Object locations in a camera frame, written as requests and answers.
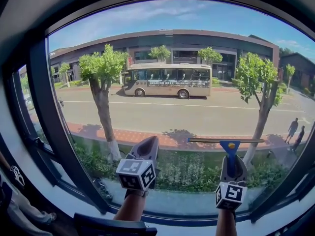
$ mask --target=beige bus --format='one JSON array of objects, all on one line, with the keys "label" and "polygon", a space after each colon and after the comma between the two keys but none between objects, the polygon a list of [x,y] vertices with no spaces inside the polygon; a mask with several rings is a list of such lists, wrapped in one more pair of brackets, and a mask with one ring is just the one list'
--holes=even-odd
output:
[{"label": "beige bus", "polygon": [[124,73],[123,89],[126,95],[210,96],[211,67],[202,64],[133,64]]}]

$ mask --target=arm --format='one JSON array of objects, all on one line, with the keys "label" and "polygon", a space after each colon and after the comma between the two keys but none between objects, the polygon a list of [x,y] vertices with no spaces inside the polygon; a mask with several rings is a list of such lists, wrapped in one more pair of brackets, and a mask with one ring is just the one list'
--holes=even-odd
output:
[{"label": "arm", "polygon": [[234,215],[229,210],[219,210],[216,236],[237,236]]},{"label": "arm", "polygon": [[10,169],[11,169],[9,163],[7,162],[7,160],[6,160],[6,159],[4,158],[4,156],[2,155],[1,151],[0,151],[0,163],[1,163],[3,166],[5,166],[5,168],[6,168],[7,170],[10,170]]},{"label": "arm", "polygon": [[145,197],[135,194],[128,195],[114,220],[140,221],[145,202]]}]

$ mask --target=blue sky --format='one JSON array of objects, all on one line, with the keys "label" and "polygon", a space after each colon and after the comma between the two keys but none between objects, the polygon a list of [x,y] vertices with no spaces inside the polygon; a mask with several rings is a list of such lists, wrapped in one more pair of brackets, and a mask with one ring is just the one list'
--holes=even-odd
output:
[{"label": "blue sky", "polygon": [[315,59],[315,43],[295,28],[248,8],[206,0],[155,0],[108,9],[52,34],[49,49],[53,51],[108,36],[161,29],[253,34]]}]

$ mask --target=road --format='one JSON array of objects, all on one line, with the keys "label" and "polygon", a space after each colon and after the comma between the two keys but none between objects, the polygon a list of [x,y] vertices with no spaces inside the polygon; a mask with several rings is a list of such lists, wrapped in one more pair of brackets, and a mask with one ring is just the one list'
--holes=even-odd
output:
[{"label": "road", "polygon": [[[58,91],[64,101],[67,122],[100,125],[97,108],[89,90]],[[258,103],[246,104],[239,93],[213,92],[206,98],[181,100],[176,97],[127,97],[119,90],[110,91],[110,115],[115,129],[141,132],[169,132],[177,129],[195,135],[252,135],[257,124]],[[286,134],[290,123],[299,118],[305,130],[312,119],[297,106],[293,97],[285,96],[273,107],[264,134]]]}]

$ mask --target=building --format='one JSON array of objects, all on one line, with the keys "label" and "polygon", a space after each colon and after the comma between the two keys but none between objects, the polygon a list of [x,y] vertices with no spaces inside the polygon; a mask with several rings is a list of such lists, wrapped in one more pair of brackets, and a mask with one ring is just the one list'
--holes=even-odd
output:
[{"label": "building", "polygon": [[278,67],[279,63],[279,47],[253,35],[246,37],[207,30],[152,30],[102,38],[51,52],[51,65],[55,67],[53,74],[55,82],[61,80],[58,70],[62,62],[70,64],[69,80],[79,80],[79,57],[94,52],[101,53],[104,51],[105,44],[112,45],[114,50],[128,52],[130,55],[128,64],[156,62],[156,59],[149,56],[149,52],[152,47],[161,45],[165,45],[171,51],[167,63],[201,64],[203,61],[197,53],[200,49],[210,46],[223,57],[222,62],[214,63],[212,67],[213,77],[220,80],[230,80],[235,77],[237,60],[247,52],[256,53],[263,59],[270,59],[275,67]]},{"label": "building", "polygon": [[286,79],[285,67],[287,64],[295,67],[295,72],[291,79],[291,85],[309,88],[313,83],[315,75],[315,63],[299,53],[292,53],[280,58],[280,67],[284,69],[284,79]]}]

